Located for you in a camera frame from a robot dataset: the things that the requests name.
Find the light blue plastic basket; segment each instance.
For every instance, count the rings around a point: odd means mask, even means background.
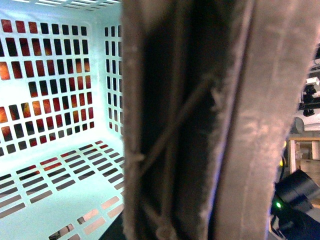
[[[120,14],[1,1],[1,240],[97,240],[123,209]]]

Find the rectangular hole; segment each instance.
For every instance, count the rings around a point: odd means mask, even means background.
[[[45,131],[45,128],[44,128],[44,121],[43,119],[37,119],[36,120],[36,125],[37,125],[37,128],[38,128],[38,132],[39,133],[42,133]]]
[[[106,62],[106,64],[105,64],[105,66],[106,66],[106,72],[107,72],[107,73],[110,73],[110,61],[109,61],[109,59],[106,59],[105,62]]]
[[[81,120],[82,121],[87,120],[87,114],[85,109],[81,109]]]
[[[96,216],[99,213],[99,211],[97,209],[93,209],[90,212],[86,213],[85,215],[83,215],[82,217],[79,217],[77,219],[79,224],[83,224],[87,221],[89,221],[90,219],[92,219],[94,216]]]
[[[74,180],[71,180],[71,181],[68,181],[68,182],[60,185],[60,186],[57,186],[56,189],[57,189],[58,191],[61,191],[61,190],[65,189],[65,188],[67,188],[67,187],[70,187],[71,185],[73,185],[73,184],[75,184],[75,183],[76,183],[76,182],[75,182]]]
[[[34,204],[34,203],[36,203],[36,202],[38,202],[38,201],[40,201],[42,199],[45,199],[46,197],[49,197],[50,195],[52,195],[52,191],[51,190],[46,191],[46,192],[40,194],[39,196],[35,196],[35,197],[31,198],[30,202],[32,204]]]
[[[105,55],[109,55],[109,41],[105,41]]]
[[[101,153],[97,153],[97,154],[95,154],[93,156],[88,157],[88,159],[92,160],[92,159],[96,159],[97,157],[100,157],[100,156],[102,156],[102,154]]]
[[[14,187],[14,188],[11,188],[11,189],[9,189],[7,191],[1,192],[0,193],[0,199],[3,198],[3,197],[6,197],[7,195],[13,194],[13,193],[15,193],[17,191],[18,191],[18,188]]]
[[[47,81],[45,80],[39,81],[39,84],[40,84],[41,95],[47,96],[48,95]]]
[[[109,111],[109,119],[112,119],[112,109],[109,107],[108,111]]]
[[[6,46],[8,48],[9,56],[10,57],[18,56],[15,39],[13,37],[7,37],[5,41],[6,41]]]
[[[10,145],[6,146],[6,150],[8,151],[9,154],[12,154],[16,151],[16,147],[14,144],[10,144]]]
[[[69,35],[68,25],[62,25],[62,33],[63,33],[63,35]]]
[[[4,138],[5,142],[11,141],[13,139],[9,126],[2,127],[1,131],[2,131],[2,135],[3,135],[3,138]]]
[[[122,42],[118,42],[118,56],[122,57]]]
[[[11,174],[0,176],[0,181],[6,180],[8,178],[11,178]]]
[[[111,170],[109,170],[109,171],[107,171],[107,172],[105,172],[104,174],[102,174],[104,177],[108,177],[108,176],[110,176],[111,174],[114,174],[115,172],[117,172],[118,171],[118,169],[117,168],[113,168],[113,169],[111,169]]]
[[[115,106],[115,107],[117,107],[118,106],[118,104],[117,104],[117,95],[116,94],[114,94],[113,95],[113,105]]]
[[[107,163],[105,165],[102,165],[102,166],[98,167],[98,170],[102,171],[102,170],[105,170],[106,168],[109,168],[111,166],[112,166],[112,164],[109,162],[109,163]]]
[[[66,67],[67,67],[67,69],[68,69],[68,74],[73,74],[74,73],[74,66],[72,65],[72,59],[67,59],[66,60]]]
[[[34,146],[37,146],[37,139],[35,138],[31,138],[29,139],[29,143],[30,143],[30,147],[34,147]]]
[[[94,108],[93,107],[88,108],[88,114],[89,114],[89,119],[94,118]]]
[[[8,181],[6,183],[0,184],[0,189],[4,189],[4,188],[6,188],[6,187],[8,187],[8,186],[10,186],[10,185],[12,185],[14,183],[15,183],[15,181],[11,180],[11,181]]]
[[[80,54],[80,44],[78,39],[73,40],[73,46],[74,46],[74,54],[79,55]]]
[[[79,122],[79,114],[78,114],[78,111],[73,111],[73,121],[74,123],[78,123]]]
[[[30,56],[28,40],[26,38],[20,38],[19,42],[20,42],[22,56]]]
[[[41,166],[42,166],[42,165],[46,165],[46,164],[52,163],[52,162],[54,162],[54,161],[56,161],[56,160],[58,160],[58,158],[57,158],[57,157],[53,157],[53,158],[50,158],[50,159],[48,159],[48,160],[45,160],[45,161],[40,162],[40,165],[41,165]]]
[[[101,207],[103,210],[106,210],[119,201],[120,201],[120,199],[117,196],[114,196],[113,198],[109,199],[108,201],[102,203]]]
[[[1,19],[2,29],[5,33],[12,33],[11,21],[7,19]]]
[[[66,163],[70,163],[71,161],[74,161],[76,159],[79,159],[80,158],[80,155],[76,155],[76,156],[73,156],[73,157],[70,157],[66,160],[64,160]]]
[[[122,75],[122,61],[119,61],[119,75]]]
[[[52,55],[52,49],[51,49],[51,43],[50,39],[45,38],[43,39],[43,45],[44,45],[44,53],[46,56],[51,56]]]
[[[28,136],[35,134],[34,124],[32,121],[27,121],[25,123],[26,131],[28,133]]]
[[[55,116],[55,121],[58,128],[61,128],[63,126],[62,116],[60,114]]]
[[[11,119],[13,121],[20,119],[17,105],[10,105],[9,106],[9,111],[10,111]]]
[[[42,185],[40,185],[40,186],[37,186],[37,187],[35,187],[35,188],[33,188],[33,189],[30,189],[30,190],[26,191],[26,194],[29,196],[29,195],[31,195],[31,194],[34,194],[34,193],[36,193],[36,192],[39,192],[39,191],[42,190],[42,189],[47,188],[47,187],[48,187],[48,185],[47,185],[46,183],[44,183],[44,184],[42,184]]]
[[[51,169],[55,169],[55,168],[57,168],[57,167],[59,167],[59,166],[61,166],[61,165],[62,165],[61,162],[57,162],[57,163],[55,163],[55,164],[53,164],[53,165],[50,165],[50,166],[45,167],[45,168],[44,168],[44,171],[49,171],[49,170],[51,170]]]
[[[69,39],[64,40],[64,50],[66,55],[71,55],[71,44]]]
[[[35,81],[29,82],[29,91],[30,91],[30,96],[32,98],[38,97],[38,91],[37,91],[37,86]]]
[[[62,55],[62,48],[61,48],[61,42],[60,39],[54,39],[54,49],[56,55]]]
[[[112,60],[112,73],[117,73],[116,60]]]
[[[51,113],[51,106],[49,99],[43,100],[43,106],[44,106],[44,113],[49,114]]]
[[[57,87],[57,82],[55,79],[50,80],[50,88],[51,88],[51,93],[52,94],[57,94],[58,93],[58,87]]]
[[[122,173],[110,178],[108,181],[109,183],[114,183],[115,181],[119,180],[119,179],[122,179],[124,177],[124,175]]]
[[[22,72],[21,72],[20,62],[12,61],[11,62],[11,66],[12,66],[14,78],[15,79],[22,79]]]
[[[53,107],[55,112],[60,111],[60,102],[58,97],[53,99]]]
[[[77,77],[77,82],[78,82],[78,89],[83,90],[84,89],[84,80],[82,76]]]
[[[47,23],[40,23],[42,34],[49,34],[49,28]]]
[[[35,61],[36,70],[39,77],[43,77],[45,75],[45,67],[42,60]]]
[[[25,68],[25,73],[27,78],[33,78],[35,76],[34,74],[34,68],[32,66],[31,61],[24,61],[24,68]]]
[[[59,25],[58,24],[52,24],[52,33],[54,35],[58,35],[59,34]]]
[[[111,37],[115,37],[116,36],[116,27],[112,26],[111,27]]]
[[[118,37],[119,37],[119,38],[122,37],[122,28],[121,28],[121,25],[118,26]]]
[[[29,173],[29,174],[27,174],[27,175],[24,175],[24,176],[19,177],[19,179],[20,179],[21,181],[22,181],[22,180],[26,180],[26,179],[29,179],[29,178],[31,178],[31,177],[33,177],[33,176],[38,175],[38,174],[40,174],[39,171],[34,171],[34,172],[31,172],[31,173]]]
[[[54,234],[52,234],[51,236],[49,236],[49,239],[53,239],[53,240],[57,240],[61,237],[63,237],[64,235],[68,234],[70,231],[72,231],[74,229],[74,226],[72,224],[69,224],[63,228],[61,228],[59,231],[55,232]]]
[[[21,209],[23,209],[26,205],[24,203],[20,203],[19,205],[16,205],[6,211],[0,212],[0,219],[3,219],[4,217],[13,214]]]
[[[58,170],[56,170],[56,171],[53,171],[53,172],[48,173],[48,177],[51,178],[51,177],[53,177],[53,176],[56,176],[56,175],[58,175],[58,174],[61,174],[61,173],[65,172],[65,171],[66,171],[65,168],[58,169]]]
[[[119,97],[119,100],[120,100],[120,108],[123,109],[123,108],[124,108],[123,97],[120,96],[120,97]]]
[[[89,150],[89,151],[84,152],[83,155],[86,156],[86,155],[92,154],[92,153],[94,153],[94,152],[96,152],[96,151],[98,151],[98,149],[94,148],[94,149],[91,149],[91,150]]]
[[[85,160],[80,160],[80,161],[77,161],[75,163],[70,164],[69,167],[72,169],[72,168],[75,168],[75,167],[77,167],[81,164],[84,164],[84,163],[85,163]]]
[[[27,143],[25,141],[19,142],[18,145],[20,150],[24,150],[27,148]]]
[[[36,116],[41,115],[41,107],[40,107],[40,102],[39,101],[33,101],[32,102],[32,107],[33,107],[34,115],[36,115]]]
[[[30,186],[32,186],[33,184],[37,184],[37,183],[39,183],[39,182],[41,182],[41,181],[43,181],[43,180],[44,180],[44,178],[41,176],[41,177],[38,177],[38,178],[36,178],[36,179],[34,179],[34,180],[31,180],[31,181],[28,181],[28,182],[22,184],[22,186],[23,186],[24,188],[27,188],[27,187],[30,187]]]
[[[79,173],[81,173],[81,172],[83,172],[83,171],[85,171],[85,170],[87,170],[89,168],[90,167],[88,165],[85,165],[83,167],[80,167],[79,169],[74,170],[73,172],[74,172],[74,174],[79,174]]]
[[[14,125],[14,131],[17,139],[23,138],[25,136],[22,125],[20,123]]]
[[[103,163],[105,161],[107,161],[107,159],[104,157],[104,158],[101,158],[101,159],[99,159],[97,161],[94,161],[92,164],[93,165],[98,165],[98,164],[101,164],[101,163]]]
[[[80,99],[80,106],[84,106],[85,103],[85,94],[84,93],[80,93],[79,94],[79,99]]]
[[[37,23],[33,21],[29,21],[28,24],[29,24],[30,33],[37,34],[38,33]]]
[[[108,216],[109,218],[114,218],[115,216],[117,216],[118,214],[120,214],[122,212],[122,210],[124,209],[124,205],[121,204],[119,206],[117,206],[116,208],[112,209],[110,212],[108,212]]]
[[[81,35],[82,36],[87,36],[87,28],[85,26],[81,27]]]
[[[114,150],[113,148],[109,148],[109,149],[105,150],[104,152],[105,152],[106,154],[108,154],[108,153],[111,153],[113,150]]]
[[[65,119],[65,125],[70,125],[71,124],[71,119],[70,119],[70,113],[67,112],[64,114],[64,119]]]
[[[91,77],[89,75],[85,76],[85,87],[86,87],[86,89],[91,88]]]
[[[63,138],[65,136],[65,132],[63,130],[58,131],[58,136],[60,139]]]
[[[3,106],[0,107],[0,124],[8,122],[6,110]]]
[[[80,151],[83,151],[83,150],[88,149],[88,148],[91,148],[91,147],[93,147],[93,145],[92,145],[92,144],[89,144],[89,145],[80,147],[79,150],[80,150]]]
[[[89,54],[88,41],[87,40],[82,40],[82,50],[83,50],[83,54],[84,55]]]
[[[59,182],[61,182],[61,181],[63,181],[63,180],[66,180],[67,178],[70,178],[71,176],[70,176],[70,174],[65,174],[65,175],[63,175],[63,176],[60,176],[60,177],[57,177],[56,179],[53,179],[51,182],[53,183],[53,184],[57,184],[57,183],[59,183]]]
[[[116,42],[112,41],[111,42],[111,49],[112,49],[112,56],[116,55]]]
[[[41,56],[41,47],[40,42],[38,38],[32,38],[32,47],[33,47],[33,53],[35,56]]]
[[[82,73],[82,66],[81,66],[81,59],[80,58],[75,59],[75,70],[76,70],[77,74]]]
[[[83,175],[79,176],[79,177],[78,177],[78,179],[81,181],[81,180],[84,180],[84,179],[86,179],[86,178],[88,178],[88,177],[92,176],[93,174],[95,174],[95,172],[94,172],[94,171],[89,171],[89,172],[87,172],[87,173],[85,173],[85,174],[83,174]]]
[[[78,26],[72,26],[72,35],[78,35]]]
[[[89,58],[84,59],[84,72],[86,73],[90,72]]]
[[[105,219],[103,217],[100,217],[98,220],[91,223],[89,226],[85,227],[83,230],[86,235],[89,235],[95,230],[97,230],[98,228],[100,228],[105,223],[106,223]]]
[[[46,61],[46,65],[48,67],[49,76],[55,75],[55,64],[54,64],[54,61],[53,60],[47,60]]]
[[[64,154],[61,154],[61,157],[62,157],[62,158],[65,158],[65,157],[67,157],[67,156],[69,156],[69,155],[72,155],[72,154],[75,154],[75,153],[76,153],[75,150],[69,151],[69,152],[66,152],[66,153],[64,153]]]
[[[5,56],[4,48],[3,48],[2,43],[0,41],[0,57],[4,57],[4,56]]]
[[[24,118],[31,117],[29,103],[27,103],[27,102],[26,103],[22,103],[21,104],[21,108],[22,108],[22,112],[23,112],[23,117]]]
[[[104,144],[104,145],[100,146],[101,149],[105,149],[107,147],[109,147],[107,144]]]
[[[7,199],[7,200],[5,200],[3,202],[0,202],[0,209],[5,207],[5,206],[7,206],[7,205],[9,205],[9,204],[12,204],[12,203],[14,203],[14,202],[16,202],[16,201],[18,201],[20,199],[21,199],[21,196],[17,195],[17,196],[9,198],[9,199]]]
[[[58,59],[56,61],[56,64],[58,66],[58,74],[59,75],[65,74],[64,61],[62,59]]]

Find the laundry basket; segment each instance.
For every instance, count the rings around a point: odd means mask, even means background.
[[[95,240],[122,211],[120,15],[1,0],[1,240]]]

